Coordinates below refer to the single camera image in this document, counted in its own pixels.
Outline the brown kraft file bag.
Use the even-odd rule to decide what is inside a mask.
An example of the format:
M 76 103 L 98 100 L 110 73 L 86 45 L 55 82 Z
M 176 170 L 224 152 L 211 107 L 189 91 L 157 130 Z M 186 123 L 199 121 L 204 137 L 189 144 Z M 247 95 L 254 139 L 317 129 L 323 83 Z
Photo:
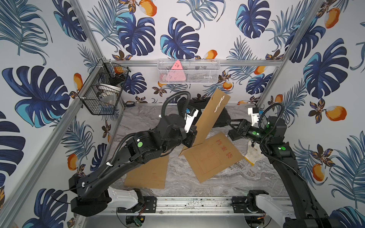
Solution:
M 125 187 L 164 189 L 169 156 L 150 160 L 147 164 L 132 170 L 126 176 Z

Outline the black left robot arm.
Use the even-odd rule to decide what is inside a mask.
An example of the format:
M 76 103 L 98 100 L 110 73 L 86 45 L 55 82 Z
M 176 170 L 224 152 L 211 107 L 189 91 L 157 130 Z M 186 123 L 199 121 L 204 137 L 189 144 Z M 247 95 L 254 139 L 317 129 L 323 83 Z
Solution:
M 167 105 L 182 95 L 187 97 L 182 111 L 167 116 Z M 197 111 L 188 108 L 190 99 L 188 91 L 168 97 L 163 103 L 161 117 L 155 128 L 128 134 L 120 141 L 111 159 L 89 175 L 70 178 L 69 189 L 76 194 L 70 202 L 71 211 L 85 217 L 102 212 L 109 203 L 117 201 L 108 190 L 116 180 L 150 160 L 169 155 L 181 144 L 192 147 L 197 127 L 189 123 L 188 119 L 195 118 Z

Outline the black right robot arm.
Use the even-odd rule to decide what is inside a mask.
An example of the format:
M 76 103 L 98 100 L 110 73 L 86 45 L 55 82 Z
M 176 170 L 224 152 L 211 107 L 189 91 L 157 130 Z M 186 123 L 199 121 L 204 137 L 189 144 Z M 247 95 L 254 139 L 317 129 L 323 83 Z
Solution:
M 272 104 L 269 108 L 275 106 L 280 107 L 279 114 L 268 117 L 265 127 L 255 127 L 245 119 L 227 121 L 231 127 L 228 136 L 233 141 L 246 138 L 259 145 L 261 154 L 268 158 L 281 177 L 291 200 L 294 215 L 288 215 L 281 204 L 270 203 L 269 195 L 264 193 L 254 197 L 253 208 L 264 211 L 284 228 L 341 228 L 343 226 L 341 222 L 327 214 L 301 175 L 293 150 L 283 141 L 287 129 L 286 122 L 282 119 L 284 104 Z

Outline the brown file bag stack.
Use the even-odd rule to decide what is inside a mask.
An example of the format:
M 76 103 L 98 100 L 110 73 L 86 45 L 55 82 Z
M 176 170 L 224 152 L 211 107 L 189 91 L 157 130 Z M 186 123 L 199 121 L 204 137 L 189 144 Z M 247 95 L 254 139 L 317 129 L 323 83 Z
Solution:
M 222 132 L 182 151 L 200 183 L 212 178 L 244 156 Z

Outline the black plastic tool case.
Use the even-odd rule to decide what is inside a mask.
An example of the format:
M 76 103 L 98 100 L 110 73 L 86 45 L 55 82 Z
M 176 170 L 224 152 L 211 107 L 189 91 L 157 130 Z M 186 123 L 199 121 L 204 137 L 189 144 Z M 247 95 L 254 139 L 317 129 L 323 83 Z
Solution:
M 202 115 L 204 117 L 206 117 L 208 114 L 209 115 L 211 115 L 212 113 L 214 114 L 215 107 L 213 108 L 213 110 L 209 110 L 207 114 L 205 114 L 205 115 L 203 114 L 205 112 L 205 109 L 208 107 L 208 103 L 209 103 L 210 99 L 211 99 L 210 97 L 200 97 L 200 94 L 198 94 L 197 97 L 194 97 L 189 101 L 188 109 L 190 111 L 192 111 L 193 108 L 198 110 L 198 114 L 193 120 L 193 125 L 197 125 L 197 122 L 201 119 Z M 178 99 L 177 107 L 178 107 L 179 114 L 181 114 L 183 112 L 183 106 L 185 105 L 185 103 L 186 103 L 185 97 L 181 97 Z M 213 128 L 228 126 L 229 120 L 231 120 L 231 117 L 230 117 L 227 109 L 223 108 L 222 111 L 220 112 L 220 115 L 216 119 L 216 122 L 214 123 Z

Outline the white work glove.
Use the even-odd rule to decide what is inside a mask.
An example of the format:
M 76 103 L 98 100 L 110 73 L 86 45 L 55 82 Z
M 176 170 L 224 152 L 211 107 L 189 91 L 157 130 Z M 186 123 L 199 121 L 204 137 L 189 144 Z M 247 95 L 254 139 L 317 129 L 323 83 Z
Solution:
M 244 155 L 244 159 L 248 161 L 252 166 L 258 161 L 265 159 L 265 155 L 261 153 L 259 144 L 248 142 L 247 153 Z

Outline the black round tape roll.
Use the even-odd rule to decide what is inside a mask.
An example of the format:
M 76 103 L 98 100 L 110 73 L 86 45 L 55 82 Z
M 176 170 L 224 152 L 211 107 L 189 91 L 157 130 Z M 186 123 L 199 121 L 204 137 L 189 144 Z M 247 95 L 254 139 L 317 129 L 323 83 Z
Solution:
M 126 103 L 125 103 L 125 107 L 134 107 L 136 105 L 136 103 L 135 102 L 133 102 L 133 101 L 127 101 Z

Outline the pink triangular item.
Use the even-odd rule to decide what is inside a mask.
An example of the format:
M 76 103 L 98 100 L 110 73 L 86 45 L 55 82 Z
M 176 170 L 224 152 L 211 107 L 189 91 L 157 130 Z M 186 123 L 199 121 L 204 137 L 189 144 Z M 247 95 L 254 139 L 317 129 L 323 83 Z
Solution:
M 186 74 L 180 60 L 176 60 L 171 67 L 160 70 L 159 82 L 163 84 L 185 82 Z

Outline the clear wall shelf basket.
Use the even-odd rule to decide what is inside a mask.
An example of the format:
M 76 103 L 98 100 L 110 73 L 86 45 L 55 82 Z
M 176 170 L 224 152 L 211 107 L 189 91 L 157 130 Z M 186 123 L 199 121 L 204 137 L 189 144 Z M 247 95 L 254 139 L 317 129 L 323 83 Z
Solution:
M 163 59 L 157 62 L 157 70 L 171 67 L 176 59 Z M 180 59 L 187 80 L 173 84 L 214 84 L 218 82 L 220 62 L 214 59 Z

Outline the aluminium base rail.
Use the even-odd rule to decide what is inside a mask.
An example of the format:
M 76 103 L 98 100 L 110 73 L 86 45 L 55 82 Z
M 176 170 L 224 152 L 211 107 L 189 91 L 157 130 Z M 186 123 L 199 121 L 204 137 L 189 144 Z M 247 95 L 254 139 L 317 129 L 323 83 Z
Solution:
M 144 205 L 142 215 L 247 215 L 260 216 L 270 215 L 267 211 L 252 211 L 249 210 L 245 204 L 246 197 L 169 197 L 169 196 L 144 196 Z M 269 203 L 274 205 L 281 205 L 279 211 L 286 217 L 295 218 L 294 209 L 292 207 L 289 197 L 271 197 Z M 115 215 L 116 211 L 122 215 L 138 215 L 139 211 L 132 212 L 130 209 L 122 209 L 121 204 L 109 203 L 108 207 L 96 214 L 101 215 Z

